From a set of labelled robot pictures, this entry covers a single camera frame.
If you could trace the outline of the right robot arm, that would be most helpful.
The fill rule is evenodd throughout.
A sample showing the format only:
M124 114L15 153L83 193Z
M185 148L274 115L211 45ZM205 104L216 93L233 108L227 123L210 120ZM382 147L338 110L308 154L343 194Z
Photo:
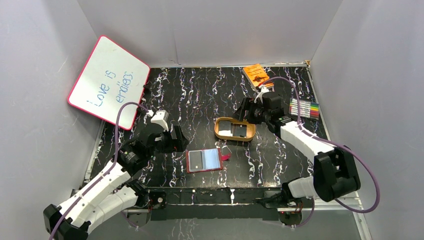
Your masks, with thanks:
M238 121L260 125L291 144L313 163L313 174L282 184L282 202L295 207L302 198L320 198L325 202L343 197L361 188L354 156L347 149L319 141L285 114L282 97L266 92L253 99L245 97L233 114Z

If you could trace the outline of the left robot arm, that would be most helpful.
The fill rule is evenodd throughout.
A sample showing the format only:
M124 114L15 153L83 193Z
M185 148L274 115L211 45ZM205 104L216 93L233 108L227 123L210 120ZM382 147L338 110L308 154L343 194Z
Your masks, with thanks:
M168 112L150 111L150 122L138 136L115 149L113 158L82 189L59 205L43 210L51 240L85 240L104 221L131 208L152 204L150 191L133 176L147 167L155 154L184 152L189 141L181 128L168 126Z

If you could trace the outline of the red card holder wallet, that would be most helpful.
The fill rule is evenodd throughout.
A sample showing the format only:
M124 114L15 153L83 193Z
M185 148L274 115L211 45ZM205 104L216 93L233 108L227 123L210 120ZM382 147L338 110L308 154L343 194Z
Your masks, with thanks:
M231 157L231 153L222 154L222 151L220 148L202 149L202 150L195 150L195 151L202 151L203 167L201 170L198 170L198 171L190 171L189 170L189 151L186 151L185 152L186 153L186 171L189 174L222 170L223 162L228 161Z

